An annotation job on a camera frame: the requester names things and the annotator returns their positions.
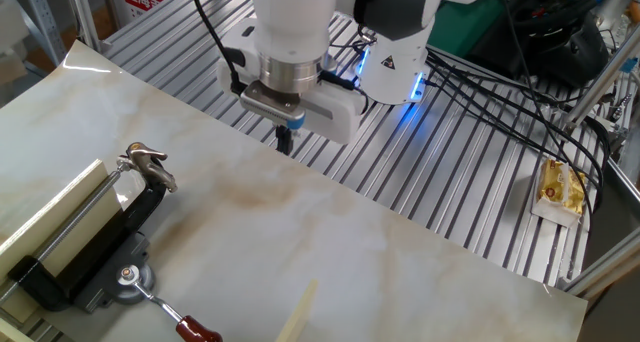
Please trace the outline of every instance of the black cable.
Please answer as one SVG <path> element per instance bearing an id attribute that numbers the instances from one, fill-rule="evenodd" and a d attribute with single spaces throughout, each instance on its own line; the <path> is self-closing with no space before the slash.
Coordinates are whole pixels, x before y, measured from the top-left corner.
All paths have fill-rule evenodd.
<path id="1" fill-rule="evenodd" d="M 434 50 L 433 48 L 431 48 L 429 46 L 427 46 L 427 50 L 429 50 L 429 55 L 434 55 L 434 54 L 438 55 L 439 54 L 439 51 L 436 51 L 436 50 Z M 478 69 L 478 67 L 476 67 L 474 65 L 466 64 L 466 63 L 464 63 L 464 61 L 462 61 L 461 63 L 466 65 L 467 67 L 471 67 L 471 68 L 477 70 L 480 73 L 484 73 L 483 71 L 481 71 L 480 69 Z M 481 75 L 481 74 L 478 74 L 478 73 L 469 72 L 467 70 L 461 70 L 461 69 L 455 68 L 453 66 L 452 66 L 452 68 L 455 71 L 458 71 L 460 73 L 464 72 L 468 76 L 471 76 L 471 77 L 474 77 L 474 78 L 477 78 L 477 79 L 480 79 L 480 80 L 483 80 L 483 81 L 496 82 L 496 83 L 500 83 L 500 84 L 504 84 L 504 85 L 507 85 L 507 86 L 511 86 L 511 87 L 517 88 L 518 90 L 520 90 L 520 92 L 522 92 L 523 95 L 525 95 L 525 97 L 531 99 L 530 95 L 527 95 L 527 93 L 529 93 L 527 86 L 522 85 L 520 83 L 510 81 L 510 80 L 508 80 L 506 78 L 504 78 L 504 79 L 496 78 L 496 77 L 491 77 L 491 76 L 488 76 L 488 75 Z M 567 99 L 564 99 L 564 100 L 558 100 L 557 98 L 555 98 L 555 97 L 553 97 L 551 95 L 548 95 L 546 93 L 541 93 L 539 91 L 536 91 L 536 95 L 538 95 L 538 97 L 543 100 L 543 101 L 539 101 L 539 102 L 545 103 L 545 101 L 552 101 L 553 104 L 562 104 L 562 103 L 577 101 L 580 98 L 582 98 L 581 95 L 578 95 L 576 97 L 567 98 Z"/>
<path id="2" fill-rule="evenodd" d="M 518 50 L 518 55 L 520 56 L 520 60 L 522 61 L 522 68 L 524 70 L 524 74 L 525 74 L 525 79 L 527 81 L 527 85 L 529 86 L 529 90 L 531 91 L 532 97 L 534 97 L 533 105 L 535 106 L 535 109 L 536 109 L 536 112 L 538 113 L 538 115 L 540 115 L 540 117 L 542 118 L 542 123 L 544 124 L 545 128 L 547 129 L 547 132 L 549 133 L 549 136 L 551 137 L 551 140 L 553 140 L 553 143 L 555 143 L 555 145 L 558 147 L 558 151 L 560 151 L 562 153 L 562 155 L 564 156 L 564 158 L 567 160 L 567 163 L 569 164 L 569 167 L 571 167 L 571 169 L 573 170 L 573 172 L 576 175 L 576 179 L 578 180 L 578 182 L 580 182 L 580 187 L 582 187 L 582 191 L 584 192 L 584 197 L 585 197 L 585 200 L 587 202 L 587 208 L 589 209 L 589 215 L 591 216 L 591 215 L 593 215 L 593 208 L 591 207 L 591 201 L 589 201 L 589 194 L 587 192 L 587 187 L 584 185 L 584 182 L 582 181 L 582 178 L 580 178 L 580 175 L 576 171 L 576 167 L 574 166 L 573 162 L 571 162 L 571 160 L 569 159 L 569 156 L 567 156 L 567 154 L 564 152 L 564 149 L 562 148 L 562 145 L 560 144 L 558 139 L 556 139 L 556 136 L 553 134 L 551 126 L 549 125 L 549 122 L 546 120 L 546 118 L 544 118 L 544 114 L 542 113 L 542 110 L 540 109 L 540 106 L 538 106 L 538 101 L 535 98 L 535 89 L 533 88 L 533 85 L 531 84 L 531 75 L 529 74 L 529 68 L 527 67 L 527 62 L 526 62 L 526 59 L 524 57 L 524 53 L 522 52 L 522 47 L 520 46 L 520 41 L 518 40 L 518 33 L 516 32 L 516 29 L 514 27 L 513 18 L 511 16 L 511 11 L 509 10 L 509 5 L 507 3 L 507 0 L 502 0 L 502 4 L 504 6 L 505 13 L 507 14 L 507 20 L 509 22 L 509 29 L 511 30 L 511 35 L 513 37 L 513 42 L 516 45 L 516 49 Z"/>
<path id="3" fill-rule="evenodd" d="M 607 28 L 606 30 L 600 30 L 600 32 L 609 32 L 609 36 L 611 36 L 611 43 L 613 43 L 613 53 L 616 53 L 616 51 L 618 50 L 616 48 L 616 39 L 613 38 L 613 32 L 611 32 L 611 28 Z"/>
<path id="4" fill-rule="evenodd" d="M 241 86 L 243 86 L 243 84 L 242 82 L 240 82 L 240 76 L 238 76 L 238 71 L 236 71 L 236 68 L 233 65 L 233 62 L 231 62 L 231 57 L 229 57 L 229 54 L 224 48 L 224 45 L 222 44 L 220 37 L 218 37 L 218 34 L 216 33 L 215 29 L 211 25 L 211 22 L 209 22 L 209 18 L 207 18 L 207 15 L 204 13 L 204 9 L 202 9 L 202 4 L 200 3 L 200 0 L 193 0 L 193 3 L 196 5 L 196 10 L 198 11 L 198 14 L 200 14 L 200 18 L 202 18 L 202 22 L 209 30 L 209 33 L 211 34 L 211 37 L 213 37 L 213 40 L 216 42 L 216 45 L 220 50 L 220 54 L 222 55 L 224 60 L 227 62 L 227 65 L 229 66 L 229 70 L 231 71 L 231 91 L 236 94 L 240 94 L 242 92 Z"/>
<path id="5" fill-rule="evenodd" d="M 364 47 L 364 46 L 369 46 L 372 45 L 374 43 L 374 41 L 371 42 L 367 42 L 367 41 L 356 41 L 353 42 L 352 44 L 348 44 L 348 45 L 337 45 L 337 44 L 330 44 L 329 47 L 336 47 L 336 48 L 350 48 L 350 47 Z"/>
<path id="6" fill-rule="evenodd" d="M 525 108 L 519 106 L 518 104 L 516 104 L 516 103 L 514 103 L 512 101 L 509 101 L 508 99 L 504 98 L 503 96 L 500 96 L 499 94 L 497 94 L 497 93 L 495 93 L 495 92 L 493 92 L 491 90 L 488 90 L 487 88 L 483 87 L 482 85 L 470 80 L 464 74 L 456 71 L 455 68 L 453 68 L 451 65 L 446 63 L 444 60 L 442 60 L 437 55 L 430 54 L 430 58 L 427 59 L 427 63 L 429 63 L 429 61 L 434 61 L 434 63 L 444 67 L 449 72 L 451 72 L 456 78 L 460 79 L 465 84 L 472 86 L 473 88 L 478 90 L 480 93 L 482 93 L 482 94 L 484 94 L 486 96 L 492 97 L 492 98 L 494 98 L 496 100 L 499 100 L 499 101 L 501 101 L 501 102 L 513 107 L 514 109 L 519 110 L 522 113 L 534 118 L 535 120 L 537 120 L 539 122 L 543 122 L 544 117 L 541 117 L 538 114 L 536 114 L 536 113 L 534 113 L 534 112 L 532 112 L 532 111 L 530 111 L 528 109 L 525 109 Z M 482 109 L 482 106 L 477 105 L 476 108 Z M 558 128 L 558 127 L 556 127 L 554 125 L 551 125 L 551 127 L 556 133 L 560 134 L 563 138 L 565 138 L 567 141 L 569 141 L 572 144 L 574 144 L 576 146 L 576 148 L 578 148 L 581 152 L 583 152 L 585 154 L 585 156 L 589 159 L 589 161 L 592 163 L 592 165 L 594 166 L 594 168 L 596 170 L 596 173 L 598 174 L 598 180 L 600 181 L 600 183 L 598 183 L 596 185 L 596 190 L 597 190 L 596 203 L 598 203 L 598 205 L 599 205 L 599 201 L 601 201 L 601 197 L 602 197 L 602 191 L 604 190 L 604 182 L 603 182 L 604 179 L 603 179 L 603 173 L 602 173 L 602 168 L 600 166 L 600 163 L 591 154 L 591 152 L 589 150 L 587 150 L 582 144 L 580 144 L 578 141 L 576 141 L 573 137 L 569 136 L 564 131 L 562 131 L 560 128 Z"/>
<path id="7" fill-rule="evenodd" d="M 442 73 L 440 70 L 438 70 L 437 68 L 435 68 L 435 65 L 431 64 L 430 62 L 427 62 L 427 64 L 436 72 L 438 73 L 444 80 L 445 83 L 453 88 L 455 90 L 455 92 L 462 96 L 464 99 L 466 99 L 467 101 L 469 101 L 474 107 L 476 107 L 477 109 L 481 110 L 484 112 L 484 114 L 486 114 L 487 116 L 491 117 L 493 119 L 492 120 L 488 120 L 485 119 L 484 117 L 476 114 L 475 112 L 471 111 L 467 106 L 463 105 L 462 102 L 458 101 L 457 99 L 453 98 L 453 96 L 448 93 L 446 90 L 442 90 L 445 94 L 447 94 L 449 97 L 452 98 L 453 101 L 455 101 L 456 103 L 458 103 L 462 108 L 464 108 L 466 111 L 469 112 L 469 114 L 473 115 L 474 117 L 480 119 L 480 121 L 487 123 L 490 126 L 496 127 L 500 132 L 502 132 L 503 134 L 512 137 L 518 141 L 520 141 L 521 143 L 528 145 L 536 150 L 539 150 L 541 152 L 547 153 L 550 156 L 553 156 L 555 158 L 557 158 L 559 161 L 562 162 L 566 162 L 564 160 L 564 157 L 560 156 L 559 154 L 557 154 L 556 152 L 553 152 L 549 149 L 547 149 L 546 147 L 542 146 L 541 144 L 531 140 L 529 137 L 521 134 L 518 131 L 515 131 L 511 126 L 507 125 L 506 123 L 504 123 L 502 120 L 498 119 L 496 116 L 494 116 L 493 114 L 491 114 L 489 111 L 487 111 L 484 107 L 482 107 L 480 104 L 478 104 L 477 102 L 475 102 L 473 100 L 473 98 L 471 96 L 469 96 L 468 94 L 466 94 L 464 91 L 462 91 L 462 89 L 460 87 L 458 87 L 455 83 L 451 82 L 447 76 L 445 76 L 444 73 Z M 585 178 L 587 178 L 589 181 L 591 181 L 594 185 L 599 185 L 599 181 L 594 179 L 593 177 L 591 177 L 588 173 L 586 173 L 585 171 L 583 171 L 582 169 L 576 168 L 578 172 L 584 173 L 585 174 Z"/>
<path id="8" fill-rule="evenodd" d="M 367 110 L 369 110 L 369 95 L 363 91 L 360 87 L 356 87 L 354 88 L 356 91 L 360 92 L 361 95 L 364 96 L 365 100 L 364 100 L 364 108 L 362 109 L 362 112 L 360 113 L 360 115 L 363 115 L 365 113 L 367 113 Z"/>

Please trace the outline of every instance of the blue led light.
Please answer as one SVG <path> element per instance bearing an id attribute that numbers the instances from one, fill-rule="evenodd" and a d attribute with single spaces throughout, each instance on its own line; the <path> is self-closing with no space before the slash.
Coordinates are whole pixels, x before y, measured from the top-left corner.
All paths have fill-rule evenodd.
<path id="1" fill-rule="evenodd" d="M 362 62 L 360 66 L 358 66 L 358 74 L 362 73 L 362 68 L 364 67 L 364 63 L 367 62 L 367 56 L 369 56 L 369 49 L 364 50 L 364 57 L 362 57 Z"/>
<path id="2" fill-rule="evenodd" d="M 418 87 L 420 87 L 420 82 L 422 81 L 422 74 L 423 74 L 423 72 L 420 72 L 420 74 L 418 75 L 418 78 L 416 78 L 416 82 L 413 84 L 413 90 L 411 90 L 411 99 L 412 100 L 419 99 L 419 97 L 416 94 L 416 92 L 418 92 Z"/>

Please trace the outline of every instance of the metal rod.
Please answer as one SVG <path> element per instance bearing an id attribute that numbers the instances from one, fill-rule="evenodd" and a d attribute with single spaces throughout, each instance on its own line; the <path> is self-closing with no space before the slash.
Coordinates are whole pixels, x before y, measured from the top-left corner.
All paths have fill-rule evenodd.
<path id="1" fill-rule="evenodd" d="M 100 198 L 104 196 L 111 187 L 118 181 L 121 176 L 121 170 L 111 172 L 111 174 L 105 178 L 96 189 L 82 202 L 82 204 L 76 208 L 73 213 L 67 217 L 60 227 L 36 250 L 33 257 L 38 261 L 44 261 L 51 252 L 58 247 L 60 242 L 80 223 L 84 216 L 100 201 Z M 2 297 L 0 297 L 0 305 L 7 302 L 9 298 L 18 289 L 18 282 L 7 281 L 0 289 Z"/>
<path id="2" fill-rule="evenodd" d="M 593 82 L 587 93 L 576 103 L 567 117 L 567 129 L 572 130 L 582 123 L 582 120 L 591 112 L 600 98 L 607 92 L 611 84 L 618 78 L 620 67 L 627 59 L 637 51 L 640 44 L 640 28 L 636 27 L 629 38 L 622 44 L 613 58 L 607 63 L 604 70 Z"/>
<path id="3" fill-rule="evenodd" d="M 20 6 L 20 14 L 22 15 L 22 20 L 27 25 L 27 29 L 29 30 L 29 33 L 33 36 L 36 42 L 38 42 L 40 47 L 42 47 L 42 50 L 47 54 L 47 57 L 49 57 L 51 62 L 53 62 L 56 66 L 59 65 L 62 59 L 64 58 L 64 55 L 66 54 L 66 50 L 64 50 L 64 45 L 62 45 L 63 49 L 62 49 L 62 53 L 60 53 L 60 49 L 54 48 L 53 46 L 54 45 L 59 46 L 62 42 L 58 44 L 57 41 L 50 40 L 51 38 L 55 38 L 55 34 L 53 32 L 50 35 L 43 34 L 38 28 L 38 26 L 36 26 L 35 22 L 33 22 L 31 17 L 29 17 L 29 15 L 24 10 L 24 8 L 22 8 L 22 6 Z"/>
<path id="4" fill-rule="evenodd" d="M 69 0 L 71 10 L 76 18 L 76 27 L 78 29 L 78 37 L 84 44 L 92 48 L 94 51 L 101 53 L 102 45 L 98 38 L 96 25 L 93 22 L 91 14 L 91 6 L 89 0 Z"/>
<path id="5" fill-rule="evenodd" d="M 165 302 L 163 299 L 158 298 L 156 296 L 153 295 L 153 293 L 151 293 L 151 291 L 149 291 L 148 289 L 146 289 L 141 283 L 140 281 L 136 281 L 133 283 L 133 286 L 135 288 L 138 289 L 138 291 L 140 291 L 140 293 L 142 293 L 142 295 L 148 299 L 149 301 L 157 304 L 158 306 L 160 306 L 160 308 L 162 308 L 169 316 L 171 316 L 171 318 L 173 318 L 176 322 L 180 323 L 180 321 L 182 321 L 182 315 L 180 315 L 180 313 L 178 313 L 176 310 L 173 309 L 173 307 L 171 307 L 167 302 Z"/>
<path id="6" fill-rule="evenodd" d="M 565 292 L 582 297 L 585 295 L 593 295 L 591 290 L 594 285 L 596 285 L 596 289 L 602 290 L 606 288 L 622 276 L 615 273 L 615 270 L 628 271 L 637 267 L 638 263 L 640 263 L 640 260 L 636 258 L 639 251 L 640 228 L 631 232 L 625 239 L 620 241 L 589 266 L 589 268 L 578 275 L 564 288 Z M 616 275 L 616 278 L 605 279 L 610 273 Z"/>

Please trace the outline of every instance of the metal pole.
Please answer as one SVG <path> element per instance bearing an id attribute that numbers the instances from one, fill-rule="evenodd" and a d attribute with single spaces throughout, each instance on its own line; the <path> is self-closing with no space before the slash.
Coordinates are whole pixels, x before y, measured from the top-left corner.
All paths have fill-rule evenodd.
<path id="1" fill-rule="evenodd" d="M 620 177 L 621 182 L 633 194 L 633 198 L 640 201 L 640 192 L 636 190 L 622 170 L 615 163 L 609 163 L 609 167 Z M 626 273 L 638 267 L 640 265 L 639 256 L 640 228 L 637 228 L 562 289 L 582 298 L 595 296 Z"/>
<path id="2" fill-rule="evenodd" d="M 53 19 L 53 14 L 49 8 L 47 0 L 29 0 L 29 4 L 33 9 L 34 17 L 37 19 L 38 26 L 33 22 L 27 12 L 20 6 L 22 19 L 29 29 L 29 33 L 35 38 L 40 47 L 47 54 L 47 57 L 56 66 L 62 62 L 67 50 L 62 43 L 62 38 L 58 32 L 58 27 Z"/>
<path id="3" fill-rule="evenodd" d="M 600 98 L 607 92 L 611 84 L 618 78 L 620 67 L 638 49 L 640 43 L 640 28 L 636 27 L 629 38 L 622 44 L 618 52 L 607 63 L 604 70 L 593 82 L 589 91 L 576 103 L 567 117 L 567 129 L 574 129 L 591 112 Z"/>
<path id="4" fill-rule="evenodd" d="M 51 252 L 58 247 L 60 242 L 62 242 L 62 240 L 78 225 L 78 223 L 80 223 L 84 216 L 91 211 L 96 203 L 100 201 L 100 198 L 102 198 L 102 196 L 104 196 L 109 189 L 113 187 L 116 181 L 120 178 L 121 173 L 120 169 L 111 172 L 111 174 L 105 178 L 104 181 L 102 181 L 100 185 L 93 190 L 93 192 L 91 192 L 84 202 L 82 202 L 82 204 L 76 208 L 69 217 L 67 217 L 64 223 L 58 227 L 56 232 L 40 245 L 33 257 L 40 262 L 44 261 Z M 5 282 L 1 289 L 3 292 L 2 297 L 0 297 L 0 305 L 7 302 L 17 289 L 18 282 L 10 280 Z"/>
<path id="5" fill-rule="evenodd" d="M 89 0 L 69 0 L 69 3 L 71 4 L 71 10 L 76 18 L 78 38 L 96 52 L 101 53 L 102 46 L 100 44 L 100 39 L 98 38 L 96 25 L 93 22 L 93 15 L 91 14 Z"/>

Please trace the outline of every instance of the clamp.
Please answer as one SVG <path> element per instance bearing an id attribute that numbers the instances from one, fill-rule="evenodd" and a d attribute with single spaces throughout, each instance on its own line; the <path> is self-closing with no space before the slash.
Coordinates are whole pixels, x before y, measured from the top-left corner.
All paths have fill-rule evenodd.
<path id="1" fill-rule="evenodd" d="M 148 255 L 144 251 L 148 242 L 138 229 L 160 204 L 166 190 L 177 190 L 174 177 L 160 164 L 160 160 L 166 158 L 166 154 L 140 142 L 131 144 L 126 156 L 118 158 L 118 169 L 111 172 L 32 255 L 24 256 L 9 271 L 8 281 L 0 288 L 0 305 L 19 287 L 49 311 L 62 311 L 76 305 L 92 312 L 98 305 L 106 307 L 113 300 L 122 303 L 142 300 L 140 295 L 123 293 L 117 283 L 106 283 L 112 278 L 105 276 L 117 273 L 122 263 L 134 263 L 146 271 L 147 287 L 151 287 L 153 273 L 145 264 Z M 132 169 L 144 178 L 145 189 L 126 210 L 118 211 L 57 276 L 53 276 L 42 262 L 113 187 L 122 172 Z"/>

